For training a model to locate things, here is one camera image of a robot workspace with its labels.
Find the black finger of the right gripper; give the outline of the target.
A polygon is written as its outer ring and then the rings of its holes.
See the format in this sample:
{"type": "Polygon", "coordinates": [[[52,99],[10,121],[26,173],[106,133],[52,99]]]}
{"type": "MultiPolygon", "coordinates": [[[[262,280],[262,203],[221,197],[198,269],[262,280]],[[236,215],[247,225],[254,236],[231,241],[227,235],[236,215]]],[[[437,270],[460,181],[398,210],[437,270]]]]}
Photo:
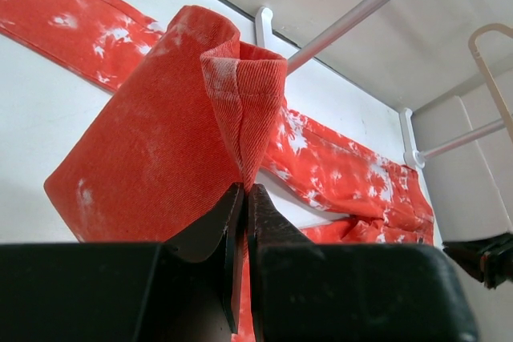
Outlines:
{"type": "Polygon", "coordinates": [[[470,241],[444,241],[443,252],[487,289],[512,282],[512,234],[470,241]]]}

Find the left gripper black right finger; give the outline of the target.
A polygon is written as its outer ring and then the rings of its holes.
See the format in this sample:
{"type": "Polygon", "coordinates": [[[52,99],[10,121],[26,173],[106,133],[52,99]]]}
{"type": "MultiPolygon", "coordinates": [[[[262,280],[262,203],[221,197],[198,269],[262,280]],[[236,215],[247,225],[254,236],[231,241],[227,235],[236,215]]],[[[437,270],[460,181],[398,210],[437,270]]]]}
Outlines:
{"type": "Polygon", "coordinates": [[[314,243],[248,193],[248,255],[259,341],[476,341],[449,260],[420,243],[314,243]]]}

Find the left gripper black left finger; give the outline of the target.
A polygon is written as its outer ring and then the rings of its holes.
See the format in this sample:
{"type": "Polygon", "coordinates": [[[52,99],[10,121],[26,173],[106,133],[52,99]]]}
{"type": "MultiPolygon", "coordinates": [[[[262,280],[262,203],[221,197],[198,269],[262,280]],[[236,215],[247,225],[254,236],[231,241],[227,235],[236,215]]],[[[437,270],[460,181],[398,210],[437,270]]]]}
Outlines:
{"type": "Polygon", "coordinates": [[[244,203],[235,183],[165,242],[2,245],[2,340],[230,340],[244,203]]]}

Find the orange white-speckled trousers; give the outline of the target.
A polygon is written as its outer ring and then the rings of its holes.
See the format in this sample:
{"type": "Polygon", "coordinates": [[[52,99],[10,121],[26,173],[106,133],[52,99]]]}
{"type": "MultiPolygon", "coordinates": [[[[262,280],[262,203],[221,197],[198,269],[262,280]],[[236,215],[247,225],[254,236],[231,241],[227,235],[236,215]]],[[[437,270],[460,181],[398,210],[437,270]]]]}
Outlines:
{"type": "Polygon", "coordinates": [[[44,185],[80,247],[163,241],[260,169],[348,214],[314,240],[433,241],[418,174],[289,109],[285,59],[220,14],[185,6],[163,32],[121,0],[1,0],[1,32],[114,92],[44,185]]]}

